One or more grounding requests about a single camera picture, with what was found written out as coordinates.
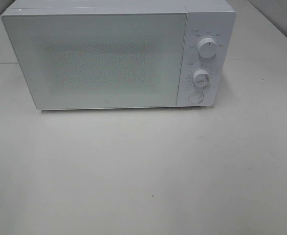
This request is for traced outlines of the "white round door button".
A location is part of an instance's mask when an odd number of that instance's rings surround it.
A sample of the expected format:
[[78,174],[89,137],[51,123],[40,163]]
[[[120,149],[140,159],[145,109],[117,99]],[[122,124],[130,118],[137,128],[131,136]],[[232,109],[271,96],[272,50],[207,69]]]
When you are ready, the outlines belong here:
[[190,103],[199,104],[203,101],[204,95],[201,92],[193,92],[188,96]]

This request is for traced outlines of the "white timer knob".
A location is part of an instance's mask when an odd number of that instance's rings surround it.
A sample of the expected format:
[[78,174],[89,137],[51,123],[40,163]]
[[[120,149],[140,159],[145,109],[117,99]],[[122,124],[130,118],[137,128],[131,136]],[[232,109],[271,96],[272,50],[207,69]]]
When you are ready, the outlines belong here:
[[205,87],[210,82],[210,74],[205,69],[198,69],[192,75],[193,84],[196,87]]

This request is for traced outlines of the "white microwave door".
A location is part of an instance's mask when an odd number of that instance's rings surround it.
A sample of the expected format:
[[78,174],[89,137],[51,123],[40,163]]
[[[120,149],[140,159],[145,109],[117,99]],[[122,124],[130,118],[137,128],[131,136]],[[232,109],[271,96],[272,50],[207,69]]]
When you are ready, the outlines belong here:
[[39,110],[177,103],[186,14],[2,20]]

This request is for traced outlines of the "white upper power knob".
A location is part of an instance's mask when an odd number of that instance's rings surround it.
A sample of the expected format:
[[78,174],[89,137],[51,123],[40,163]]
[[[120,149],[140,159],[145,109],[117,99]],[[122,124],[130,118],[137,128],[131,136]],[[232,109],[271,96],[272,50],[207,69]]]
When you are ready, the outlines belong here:
[[197,46],[199,55],[208,59],[217,53],[218,41],[213,36],[206,36],[199,40]]

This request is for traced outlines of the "white microwave oven body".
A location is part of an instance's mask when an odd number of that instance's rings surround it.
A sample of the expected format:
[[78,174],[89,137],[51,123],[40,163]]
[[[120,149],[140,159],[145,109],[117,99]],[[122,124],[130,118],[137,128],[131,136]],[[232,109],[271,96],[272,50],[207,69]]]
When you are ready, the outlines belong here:
[[[2,19],[4,16],[28,15],[141,14],[186,14],[177,103],[174,107],[213,105],[236,19],[235,10],[225,0],[17,0],[5,10]],[[206,36],[213,36],[218,41],[217,53],[208,59],[199,55],[197,46],[199,40]],[[192,75],[198,69],[205,69],[210,74],[210,82],[205,87],[193,84]],[[203,93],[201,103],[189,102],[188,96],[193,92]]]

